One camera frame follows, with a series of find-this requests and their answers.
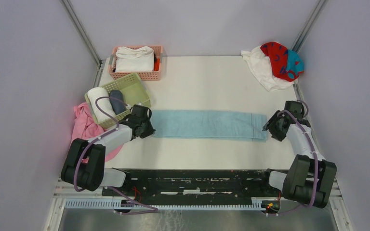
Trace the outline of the light blue towel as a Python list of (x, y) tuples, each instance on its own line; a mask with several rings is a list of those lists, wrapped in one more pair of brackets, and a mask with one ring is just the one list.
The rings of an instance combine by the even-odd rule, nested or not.
[(265, 115), (234, 111), (155, 110), (151, 116), (154, 136), (173, 139), (266, 142), (266, 122)]

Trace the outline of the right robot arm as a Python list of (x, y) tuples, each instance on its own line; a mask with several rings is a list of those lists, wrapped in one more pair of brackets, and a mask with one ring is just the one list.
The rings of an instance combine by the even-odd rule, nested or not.
[(337, 166), (318, 150), (306, 119), (307, 110), (303, 101), (286, 101), (284, 109), (276, 111), (263, 126), (263, 131), (268, 131), (273, 139), (290, 142), (295, 159), (287, 173), (268, 169), (267, 178), (259, 183), (259, 191), (264, 196), (272, 196), (279, 190), (285, 199), (324, 208)]

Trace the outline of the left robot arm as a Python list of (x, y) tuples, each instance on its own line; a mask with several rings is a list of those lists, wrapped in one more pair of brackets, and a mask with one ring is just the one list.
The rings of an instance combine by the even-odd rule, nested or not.
[(74, 139), (61, 171), (61, 180), (72, 184), (78, 192), (114, 186), (119, 195), (128, 195), (132, 182), (126, 179), (124, 171), (106, 168), (106, 156), (136, 138), (153, 135), (151, 116), (150, 108), (134, 105), (118, 125), (88, 140)]

